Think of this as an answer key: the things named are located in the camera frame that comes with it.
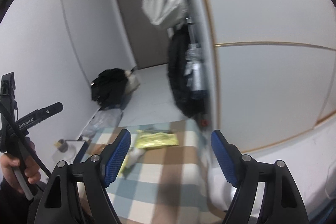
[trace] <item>door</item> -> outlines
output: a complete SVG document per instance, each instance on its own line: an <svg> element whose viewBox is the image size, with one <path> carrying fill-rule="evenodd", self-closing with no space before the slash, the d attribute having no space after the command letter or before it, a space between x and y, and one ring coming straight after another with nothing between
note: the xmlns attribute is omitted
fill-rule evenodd
<svg viewBox="0 0 336 224"><path fill-rule="evenodd" d="M138 69L167 63L167 30L150 23L142 11L142 0L117 1Z"/></svg>

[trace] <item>white tote bag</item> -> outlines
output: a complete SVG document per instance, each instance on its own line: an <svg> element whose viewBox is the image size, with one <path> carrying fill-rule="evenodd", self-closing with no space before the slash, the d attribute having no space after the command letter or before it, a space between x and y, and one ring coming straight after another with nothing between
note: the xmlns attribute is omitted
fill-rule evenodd
<svg viewBox="0 0 336 224"><path fill-rule="evenodd" d="M142 10L153 25L168 29L185 20L188 4L186 0L142 0Z"/></svg>

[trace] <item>black handheld device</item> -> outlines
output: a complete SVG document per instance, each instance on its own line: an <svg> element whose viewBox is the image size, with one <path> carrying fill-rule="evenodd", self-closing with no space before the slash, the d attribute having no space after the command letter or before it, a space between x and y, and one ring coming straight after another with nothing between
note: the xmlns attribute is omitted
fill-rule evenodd
<svg viewBox="0 0 336 224"><path fill-rule="evenodd" d="M29 134L27 131L32 126L42 122L43 120L57 114L63 110L63 105L58 102L46 108L35 110L28 115L22 117L15 122L15 110L18 111L17 102L15 101L15 80L14 73L8 73L1 77L0 87L0 107L1 107L1 130L0 130L0 151L9 153L20 159L20 167L13 168L13 172L23 189L26 198L32 200L38 192L36 185L31 185L25 176L25 159L33 154L35 161L41 166L46 175L50 176L50 172L41 162L41 160L32 152L29 144L25 140L25 136Z"/></svg>

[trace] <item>checkered tablecloth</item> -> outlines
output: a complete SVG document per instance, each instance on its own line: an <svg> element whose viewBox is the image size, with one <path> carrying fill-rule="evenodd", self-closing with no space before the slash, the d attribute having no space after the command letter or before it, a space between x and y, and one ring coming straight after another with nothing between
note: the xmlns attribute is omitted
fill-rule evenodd
<svg viewBox="0 0 336 224"><path fill-rule="evenodd" d="M149 128L176 132L179 146L147 151L106 189L122 224L221 223L225 213L207 198L206 139L194 120L125 128L131 133L131 147L137 129ZM82 161L99 154L122 129L97 133ZM83 192L82 205L88 211Z"/></svg>

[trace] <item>clear plastic bag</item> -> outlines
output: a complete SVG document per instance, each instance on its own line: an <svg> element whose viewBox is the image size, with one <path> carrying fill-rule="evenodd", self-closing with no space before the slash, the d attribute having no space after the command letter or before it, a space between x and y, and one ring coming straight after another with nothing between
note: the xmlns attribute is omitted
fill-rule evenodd
<svg viewBox="0 0 336 224"><path fill-rule="evenodd" d="M121 117L122 112L120 108L100 110L83 129L82 136L91 138L101 128L116 128L121 120Z"/></svg>

